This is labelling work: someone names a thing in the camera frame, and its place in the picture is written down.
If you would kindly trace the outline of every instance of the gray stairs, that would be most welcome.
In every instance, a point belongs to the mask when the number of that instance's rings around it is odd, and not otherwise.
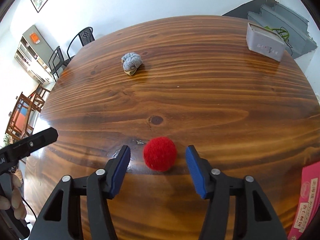
[[[292,57],[297,58],[317,48],[317,44],[308,35],[308,21],[301,15],[287,8],[286,6],[276,3],[272,8],[262,5],[260,13],[248,12],[248,20],[252,20],[257,24],[270,28],[284,27],[288,30],[290,37],[286,50]]]

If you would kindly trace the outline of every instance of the white plastic container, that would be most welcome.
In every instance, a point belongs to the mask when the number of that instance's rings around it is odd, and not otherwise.
[[[246,40],[249,50],[281,61],[286,43],[276,33],[248,23]]]

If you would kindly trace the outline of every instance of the gray cloth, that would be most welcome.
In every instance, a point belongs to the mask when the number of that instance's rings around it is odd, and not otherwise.
[[[137,53],[129,52],[121,58],[121,62],[123,62],[124,72],[132,76],[142,64],[142,59]]]

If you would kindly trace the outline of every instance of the fuzzy red pom-pom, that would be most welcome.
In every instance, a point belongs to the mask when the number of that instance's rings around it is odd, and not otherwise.
[[[176,158],[177,149],[167,137],[153,138],[143,149],[144,162],[155,171],[167,171],[174,165]]]

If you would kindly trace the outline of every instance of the pink package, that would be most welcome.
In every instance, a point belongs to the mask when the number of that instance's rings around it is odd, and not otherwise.
[[[302,169],[298,209],[288,240],[298,239],[313,219],[320,202],[320,162]]]

